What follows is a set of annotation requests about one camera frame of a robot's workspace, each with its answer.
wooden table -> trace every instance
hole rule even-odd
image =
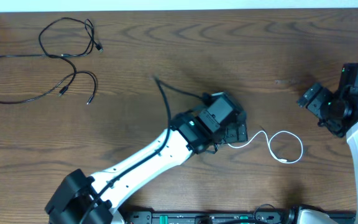
[[[305,156],[275,161],[265,138],[243,149],[222,147],[193,156],[136,192],[126,205],[155,210],[253,210],[262,203],[289,208],[356,209],[356,188],[345,139],[318,128],[296,104],[314,82],[334,91],[341,66],[358,62],[358,9],[0,14],[0,55],[40,54],[37,37],[59,17],[91,19],[104,52],[72,61],[94,72],[78,75],[66,94],[0,105],[0,223],[46,223],[44,207],[64,176],[89,175],[120,162],[166,127],[162,97],[150,76],[201,94],[231,92],[247,111],[248,133],[285,129],[302,138]],[[52,54],[80,53],[83,27],[56,24],[45,33]],[[49,58],[0,61],[0,99],[47,91],[71,68]],[[172,113],[199,104],[167,90]],[[300,145],[279,136],[275,152],[292,159]]]

robotic arm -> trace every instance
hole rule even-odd
[[[214,154],[220,144],[247,141],[246,113],[235,99],[227,93],[217,93],[204,95],[203,103],[171,120],[171,134],[165,145],[167,129],[147,147],[115,166],[89,177],[80,169],[66,176],[45,207],[49,222],[124,224],[117,209],[154,177],[184,163],[193,154],[211,152],[207,151],[211,145]],[[117,177],[114,185],[103,190]]]
[[[343,66],[339,88],[335,93],[316,83],[298,100],[298,104],[319,118],[318,126],[327,127],[340,138],[346,136],[354,164],[357,190],[355,224],[358,224],[358,63]],[[298,223],[331,222],[316,211],[304,209],[299,211]]]

coiled white cable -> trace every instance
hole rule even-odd
[[[289,131],[279,131],[277,133],[275,133],[269,140],[269,137],[267,137],[267,133],[265,131],[259,131],[258,133],[256,133],[254,135],[254,137],[252,137],[251,140],[249,140],[249,142],[245,143],[244,145],[242,146],[232,146],[231,144],[228,144],[230,147],[234,148],[234,149],[240,149],[242,147],[246,147],[248,146],[248,144],[250,144],[252,142],[252,140],[254,140],[254,138],[259,134],[259,133],[264,133],[265,136],[266,136],[266,143],[267,143],[267,147],[268,147],[268,150],[270,151],[271,155],[273,156],[273,158],[275,160],[277,160],[278,162],[282,162],[284,164],[294,164],[296,162],[298,162],[299,160],[301,160],[302,156],[303,156],[303,144],[302,144],[302,140],[296,135],[296,134],[293,134]],[[270,147],[270,143],[272,142],[273,138],[275,136],[277,136],[278,134],[281,134],[281,133],[287,133],[287,134],[291,134],[292,136],[296,137],[297,140],[299,141],[299,143],[301,144],[301,155],[299,156],[299,158],[295,161],[288,161],[287,159],[281,159],[281,158],[277,158],[277,156],[274,154],[274,152],[272,151],[272,148]]]

white wall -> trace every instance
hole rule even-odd
[[[0,12],[358,7],[358,0],[0,0]]]

white cable connector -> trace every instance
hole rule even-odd
[[[234,149],[240,149],[240,148],[242,148],[242,147],[246,147],[246,146],[248,146],[248,144],[250,144],[250,143],[252,142],[252,140],[254,140],[254,138],[255,138],[259,133],[264,133],[264,134],[265,134],[268,150],[270,151],[270,154],[273,156],[273,158],[274,158],[275,160],[277,160],[278,162],[282,162],[282,163],[284,163],[284,164],[294,164],[294,163],[298,162],[298,161],[302,158],[302,156],[303,156],[303,144],[302,144],[302,140],[301,140],[296,134],[293,134],[293,133],[291,133],[291,132],[289,132],[289,131],[279,131],[279,132],[275,133],[275,134],[270,138],[270,140],[269,140],[269,137],[267,137],[267,133],[266,133],[265,131],[259,131],[258,133],[256,133],[256,134],[254,135],[254,137],[252,137],[251,140],[249,140],[249,142],[245,143],[245,144],[242,145],[242,146],[232,146],[231,144],[228,144],[228,145],[229,145],[230,147],[234,148]],[[295,160],[295,161],[290,161],[290,162],[289,162],[287,159],[277,158],[277,156],[276,156],[276,155],[274,154],[274,152],[272,151],[272,148],[270,147],[270,143],[272,142],[273,138],[274,138],[276,135],[280,134],[280,133],[291,134],[292,136],[296,137],[297,140],[299,141],[299,143],[301,144],[301,155],[299,156],[299,158],[298,158],[297,160]]]

